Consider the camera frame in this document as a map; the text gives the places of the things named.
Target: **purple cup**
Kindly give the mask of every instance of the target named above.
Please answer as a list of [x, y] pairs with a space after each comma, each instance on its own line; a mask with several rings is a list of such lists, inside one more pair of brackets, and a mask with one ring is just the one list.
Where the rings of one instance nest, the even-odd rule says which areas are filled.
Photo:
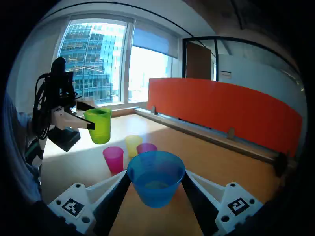
[[138, 155], [140, 153], [144, 153], [146, 151], [157, 151], [157, 150], [158, 150], [158, 148], [154, 144], [143, 143], [143, 144], [139, 144], [137, 146]]
[[124, 151], [120, 147], [108, 147], [104, 149], [103, 155], [112, 175], [124, 170]]

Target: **window blind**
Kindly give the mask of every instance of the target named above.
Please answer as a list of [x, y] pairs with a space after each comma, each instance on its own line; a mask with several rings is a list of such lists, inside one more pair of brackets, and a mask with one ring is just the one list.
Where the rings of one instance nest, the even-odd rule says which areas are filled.
[[178, 37], [140, 21], [136, 23], [132, 45], [178, 58]]

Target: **plastic cup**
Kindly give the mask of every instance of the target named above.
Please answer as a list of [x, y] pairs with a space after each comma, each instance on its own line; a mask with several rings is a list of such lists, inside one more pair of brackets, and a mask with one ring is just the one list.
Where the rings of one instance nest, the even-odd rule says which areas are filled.
[[146, 151], [157, 151], [158, 148], [154, 144], [144, 143], [137, 146], [137, 153], [141, 154]]
[[86, 120], [95, 124], [95, 130], [89, 129], [95, 144], [105, 144], [111, 139], [111, 109], [94, 108], [84, 113]]
[[125, 139], [129, 158], [137, 155], [137, 146], [142, 143], [142, 138], [138, 135], [129, 135]]
[[142, 202], [159, 208], [171, 201], [185, 175], [185, 166], [171, 153], [148, 151], [129, 162], [127, 174]]
[[103, 155], [112, 175], [124, 170], [124, 151], [120, 147], [108, 147], [104, 149]]

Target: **glass building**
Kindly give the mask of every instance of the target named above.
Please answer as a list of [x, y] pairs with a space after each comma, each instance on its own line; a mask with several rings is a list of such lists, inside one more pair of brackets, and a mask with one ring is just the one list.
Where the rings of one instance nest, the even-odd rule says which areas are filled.
[[95, 104], [120, 101], [120, 61], [125, 26], [77, 23], [67, 28], [59, 57], [66, 72], [73, 71], [78, 96], [93, 97]]

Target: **blue cup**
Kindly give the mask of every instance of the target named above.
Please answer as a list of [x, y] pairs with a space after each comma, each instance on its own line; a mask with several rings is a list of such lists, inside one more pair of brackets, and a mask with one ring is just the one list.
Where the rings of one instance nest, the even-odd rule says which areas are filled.
[[185, 166], [171, 153], [148, 151], [129, 162], [127, 174], [142, 202], [159, 208], [171, 201], [185, 175]]

